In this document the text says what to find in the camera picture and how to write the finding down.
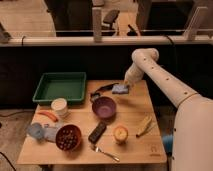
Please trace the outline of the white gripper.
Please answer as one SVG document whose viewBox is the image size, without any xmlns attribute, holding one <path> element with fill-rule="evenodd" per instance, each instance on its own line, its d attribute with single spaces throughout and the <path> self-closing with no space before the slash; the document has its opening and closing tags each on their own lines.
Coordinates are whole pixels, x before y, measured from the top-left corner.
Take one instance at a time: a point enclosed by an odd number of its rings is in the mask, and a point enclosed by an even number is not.
<svg viewBox="0 0 213 171">
<path fill-rule="evenodd" d="M 124 83 L 129 86 L 134 86 L 137 82 L 142 80 L 143 76 L 144 72 L 133 63 L 125 73 Z"/>
</svg>

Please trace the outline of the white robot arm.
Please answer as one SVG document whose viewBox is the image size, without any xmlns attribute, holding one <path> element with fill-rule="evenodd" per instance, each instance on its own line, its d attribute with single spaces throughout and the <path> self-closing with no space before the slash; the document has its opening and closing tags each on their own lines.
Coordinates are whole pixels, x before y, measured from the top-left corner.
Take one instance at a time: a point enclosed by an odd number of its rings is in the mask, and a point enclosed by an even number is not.
<svg viewBox="0 0 213 171">
<path fill-rule="evenodd" d="M 134 85 L 146 73 L 177 108 L 171 171 L 213 171 L 213 100 L 159 66 L 157 49 L 136 49 L 131 58 L 125 83 Z"/>
</svg>

